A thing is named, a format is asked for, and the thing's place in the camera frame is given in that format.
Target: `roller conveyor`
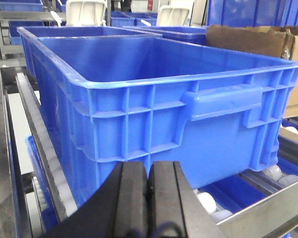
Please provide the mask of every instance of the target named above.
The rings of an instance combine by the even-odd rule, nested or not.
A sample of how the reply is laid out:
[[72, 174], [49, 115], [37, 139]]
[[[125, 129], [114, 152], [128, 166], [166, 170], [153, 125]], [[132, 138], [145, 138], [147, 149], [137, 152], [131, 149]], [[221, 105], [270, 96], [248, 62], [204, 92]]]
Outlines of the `roller conveyor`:
[[[38, 121], [40, 121], [40, 114], [31, 112], [35, 107], [27, 106], [27, 104], [31, 104], [31, 100], [34, 100], [35, 102], [35, 95], [31, 92], [32, 88], [22, 74], [18, 75], [18, 79], [23, 80], [21, 80], [21, 83], [19, 80], [18, 88], [25, 105], [25, 111], [28, 115], [30, 127], [32, 127], [31, 131], [35, 143], [37, 147], [41, 147], [41, 149], [39, 149], [39, 151], [41, 150], [41, 152], [39, 152], [40, 160], [43, 164], [47, 164], [48, 159], [45, 160], [44, 158], [44, 153], [46, 152], [44, 150], [45, 145], [40, 146], [40, 144], [42, 144], [40, 136], [42, 135], [39, 135], [38, 129], [36, 128], [36, 125], [39, 124]], [[20, 175], [20, 170], [18, 169], [18, 158], [14, 146], [12, 122], [8, 110], [8, 99], [6, 94], [5, 85], [2, 84], [0, 78], [0, 131], [5, 131], [4, 134], [0, 133], [0, 237], [26, 238], [32, 237], [29, 218], [25, 209], [26, 201], [24, 199], [25, 193], [23, 187], [26, 186], [26, 183], [25, 177]], [[37, 102], [35, 102], [35, 104], [37, 107], [36, 109], [38, 110], [39, 105]], [[279, 155], [298, 165], [298, 135], [282, 129], [279, 141]], [[52, 195], [55, 210], [57, 211], [59, 220], [62, 221], [67, 217], [65, 212], [66, 209], [64, 208], [64, 204], [62, 205], [62, 199], [56, 191], [56, 184], [53, 185], [54, 179], [49, 175], [48, 167], [49, 166], [46, 165], [44, 173], [47, 180], [49, 180], [49, 191]], [[246, 171], [240, 176], [269, 196], [242, 211], [233, 214], [216, 225], [214, 224], [213, 232], [220, 231], [223, 233], [223, 237], [228, 238], [246, 237], [245, 234], [247, 234], [248, 238], [276, 238], [283, 236], [294, 228], [297, 228], [296, 231], [298, 231], [298, 182], [281, 189], [278, 184], [273, 183], [271, 180], [263, 176], [262, 173]], [[205, 220], [200, 221], [200, 223], [210, 222], [208, 216], [205, 216], [204, 218], [202, 216], [202, 219]]]

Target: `white roller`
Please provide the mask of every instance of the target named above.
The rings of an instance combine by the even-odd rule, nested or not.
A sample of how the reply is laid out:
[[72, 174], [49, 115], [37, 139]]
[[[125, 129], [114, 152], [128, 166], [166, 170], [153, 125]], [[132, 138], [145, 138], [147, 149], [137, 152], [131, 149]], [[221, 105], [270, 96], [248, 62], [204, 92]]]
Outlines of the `white roller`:
[[197, 195], [200, 203], [209, 214], [213, 214], [217, 211], [217, 205], [214, 198], [207, 192], [201, 192]]
[[287, 126], [287, 127], [285, 127], [285, 129], [288, 130], [288, 131], [291, 131], [291, 132], [293, 132], [295, 134], [298, 134], [297, 129], [295, 127], [293, 127], [293, 126]]
[[267, 169], [264, 169], [263, 174], [265, 174], [266, 176], [270, 177], [275, 181], [280, 180], [283, 176], [282, 170], [279, 168], [278, 165], [273, 165]]
[[283, 187], [287, 187], [291, 184], [293, 184], [294, 182], [298, 181], [298, 176], [297, 175], [286, 175], [284, 177], [282, 177], [278, 182], [283, 186]]
[[217, 223], [217, 222], [224, 220], [225, 218], [230, 217], [231, 215], [233, 215], [233, 213], [231, 213], [229, 210], [221, 210], [221, 211], [218, 211], [218, 212], [212, 214], [211, 217], [212, 217], [213, 221], [215, 223]]

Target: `crate rim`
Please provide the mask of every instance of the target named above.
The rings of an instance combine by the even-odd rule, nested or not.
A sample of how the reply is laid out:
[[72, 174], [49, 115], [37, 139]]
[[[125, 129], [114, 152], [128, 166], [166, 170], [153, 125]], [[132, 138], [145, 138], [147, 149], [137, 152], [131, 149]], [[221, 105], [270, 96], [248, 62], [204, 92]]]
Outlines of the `crate rim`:
[[157, 78], [150, 78], [150, 79], [135, 79], [135, 80], [128, 80], [128, 81], [93, 82], [93, 81], [86, 80], [82, 75], [80, 75], [76, 70], [74, 70], [68, 63], [66, 63], [61, 57], [59, 57], [52, 50], [50, 50], [48, 47], [46, 47], [42, 42], [40, 42], [38, 40], [38, 38], [35, 37], [35, 35], [26, 31], [25, 28], [18, 27], [17, 30], [23, 37], [25, 37], [31, 43], [36, 45], [36, 47], [45, 56], [47, 56], [48, 58], [54, 59], [55, 66], [57, 68], [59, 68], [61, 71], [64, 71], [64, 68], [66, 68], [67, 72], [65, 74], [65, 77], [68, 79], [68, 81], [71, 84], [80, 86], [80, 87], [84, 87], [84, 88], [88, 88], [88, 89], [114, 89], [114, 88], [137, 87], [137, 86], [156, 85], [156, 84], [165, 84], [165, 83], [200, 81], [200, 80], [208, 80], [208, 79], [214, 79], [214, 78], [225, 78], [228, 76], [235, 77], [235, 76], [259, 74], [259, 73], [265, 73], [265, 72], [271, 72], [271, 71], [279, 71], [279, 70], [285, 70], [285, 69], [298, 68], [297, 61], [275, 58], [275, 57], [270, 57], [270, 56], [244, 53], [244, 52], [239, 52], [239, 51], [220, 49], [220, 48], [214, 48], [214, 47], [208, 47], [208, 46], [201, 46], [201, 45], [196, 45], [196, 44], [187, 43], [187, 42], [179, 42], [176, 40], [157, 38], [154, 35], [147, 35], [147, 36], [141, 36], [141, 37], [142, 38], [156, 38], [159, 41], [169, 41], [169, 42], [174, 42], [177, 44], [192, 45], [195, 47], [212, 49], [214, 51], [227, 51], [227, 52], [232, 52], [237, 55], [250, 55], [250, 56], [256, 55], [257, 57], [262, 58], [262, 59], [274, 59], [276, 61], [279, 61], [280, 63], [285, 63], [285, 64], [277, 65], [277, 66], [252, 68], [252, 72], [249, 72], [249, 69], [240, 69], [240, 70], [234, 70], [234, 71], [226, 71], [225, 73], [215, 72], [215, 73], [179, 75], [179, 76], [169, 76], [169, 77], [157, 77]]
[[16, 5], [28, 5], [28, 4], [31, 4], [31, 5], [42, 5], [43, 2], [42, 2], [42, 0], [39, 0], [39, 2], [35, 2], [35, 3], [19, 2], [19, 1], [13, 1], [13, 0], [11, 0], [10, 2], [1, 2], [1, 0], [0, 0], [0, 4], [16, 4]]
[[[168, 28], [178, 28], [179, 26], [166, 26]], [[204, 29], [202, 27], [191, 27], [191, 26], [181, 26], [183, 28], [195, 28], [195, 29]], [[157, 33], [169, 33], [169, 34], [176, 34], [176, 35], [206, 35], [206, 33], [184, 33], [184, 32], [177, 32], [177, 31], [166, 31], [166, 30], [158, 30], [155, 29], [155, 26], [124, 26], [124, 28], [128, 28], [128, 29], [137, 29], [137, 28], [141, 28], [141, 29], [145, 29], [146, 31], [150, 31], [150, 32], [157, 32]]]

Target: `plastic crate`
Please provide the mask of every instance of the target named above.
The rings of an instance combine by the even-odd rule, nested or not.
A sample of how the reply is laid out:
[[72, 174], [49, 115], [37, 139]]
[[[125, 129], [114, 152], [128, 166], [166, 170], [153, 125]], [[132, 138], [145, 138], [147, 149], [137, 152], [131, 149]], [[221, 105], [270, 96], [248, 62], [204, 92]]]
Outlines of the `plastic crate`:
[[297, 62], [151, 36], [31, 42], [41, 113], [78, 205], [117, 161], [180, 161], [193, 188], [277, 163]]
[[0, 0], [1, 11], [43, 11], [42, 0]]
[[44, 26], [44, 23], [42, 21], [10, 21], [9, 36], [12, 45], [22, 45], [21, 36], [16, 30], [19, 26]]
[[42, 219], [45, 230], [48, 231], [51, 228], [53, 228], [55, 225], [58, 224], [56, 213], [53, 208], [51, 195], [50, 195], [50, 192], [47, 187], [47, 182], [46, 182], [46, 178], [45, 178], [45, 175], [43, 172], [43, 167], [42, 167], [38, 152], [36, 150], [36, 146], [35, 146], [33, 137], [28, 136], [25, 139], [25, 144], [26, 144], [27, 151], [28, 151], [28, 154], [29, 154], [29, 157], [30, 157], [33, 169], [34, 169], [35, 176], [38, 179], [40, 188], [44, 194], [44, 198], [45, 198], [45, 201], [47, 204], [47, 208], [42, 211], [41, 219]]
[[298, 26], [298, 0], [287, 1], [286, 10], [283, 16], [283, 26]]
[[131, 35], [147, 35], [148, 32], [137, 31], [133, 29], [123, 29], [117, 27], [26, 27], [19, 28], [18, 32], [21, 34], [24, 54], [26, 55], [26, 65], [32, 75], [35, 75], [31, 46], [29, 39], [36, 37], [81, 37], [81, 36], [97, 36], [97, 37], [112, 37], [112, 36], [131, 36]]
[[141, 22], [141, 20], [145, 20], [146, 22], [150, 23], [151, 26], [155, 26], [157, 23], [157, 18], [150, 16], [150, 14], [147, 13], [139, 13], [139, 12], [124, 12], [125, 15], [134, 17], [135, 18], [135, 26], [145, 26]]
[[287, 0], [210, 0], [207, 25], [283, 26]]
[[111, 26], [134, 26], [135, 25], [135, 18], [127, 16], [119, 11], [112, 11], [111, 12]]
[[206, 40], [206, 27], [188, 26], [142, 26], [130, 27], [144, 31], [162, 34], [164, 38], [204, 45]]
[[56, 7], [60, 12], [66, 12], [67, 0], [56, 0]]

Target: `metal rail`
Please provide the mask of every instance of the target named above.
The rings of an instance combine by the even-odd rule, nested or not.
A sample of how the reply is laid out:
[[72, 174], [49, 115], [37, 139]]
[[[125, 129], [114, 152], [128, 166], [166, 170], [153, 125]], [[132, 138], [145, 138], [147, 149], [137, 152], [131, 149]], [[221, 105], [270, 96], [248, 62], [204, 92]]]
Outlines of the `metal rail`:
[[32, 237], [8, 98], [0, 78], [0, 238]]
[[28, 119], [29, 127], [33, 135], [44, 174], [48, 183], [52, 203], [55, 208], [57, 218], [61, 222], [75, 210], [77, 210], [77, 206], [74, 202], [72, 192], [70, 191], [69, 185], [67, 184], [62, 169], [60, 169], [57, 181], [59, 181], [59, 183], [62, 182], [62, 184], [64, 185], [63, 189], [67, 196], [65, 198], [62, 197], [63, 194], [59, 194], [57, 188], [58, 182], [56, 182], [56, 179], [53, 177], [52, 168], [49, 164], [49, 162], [52, 160], [58, 162], [58, 159], [39, 110], [40, 104], [38, 102], [38, 99], [34, 95], [31, 84], [23, 73], [17, 74], [16, 82], [25, 110], [25, 115]]
[[[56, 10], [56, 1], [52, 0], [52, 9]], [[62, 21], [66, 20], [66, 14], [59, 12], [58, 15]], [[23, 48], [21, 45], [6, 45], [3, 40], [2, 25], [8, 24], [11, 20], [17, 21], [54, 21], [49, 11], [31, 12], [31, 11], [0, 11], [0, 52], [4, 60], [6, 54], [21, 54]]]

